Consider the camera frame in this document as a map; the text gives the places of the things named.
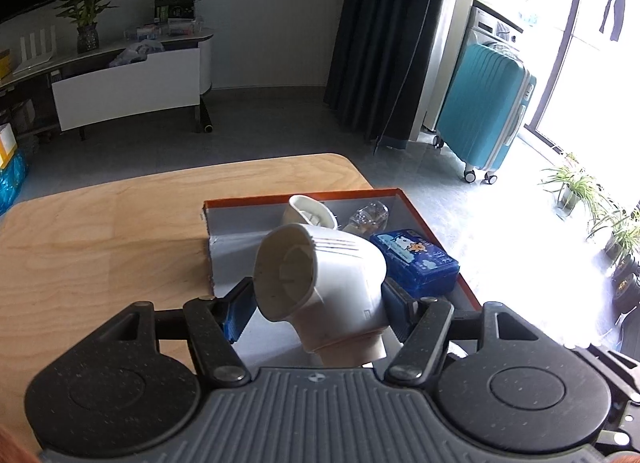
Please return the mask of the person's left hand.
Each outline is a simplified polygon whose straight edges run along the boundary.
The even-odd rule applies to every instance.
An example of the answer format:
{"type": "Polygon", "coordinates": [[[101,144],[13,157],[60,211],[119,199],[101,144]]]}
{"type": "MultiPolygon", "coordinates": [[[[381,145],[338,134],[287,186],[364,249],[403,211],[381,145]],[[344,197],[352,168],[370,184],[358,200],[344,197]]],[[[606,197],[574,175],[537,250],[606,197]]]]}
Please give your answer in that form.
{"type": "Polygon", "coordinates": [[[39,463],[35,454],[23,448],[11,434],[0,427],[0,463],[39,463]]]}

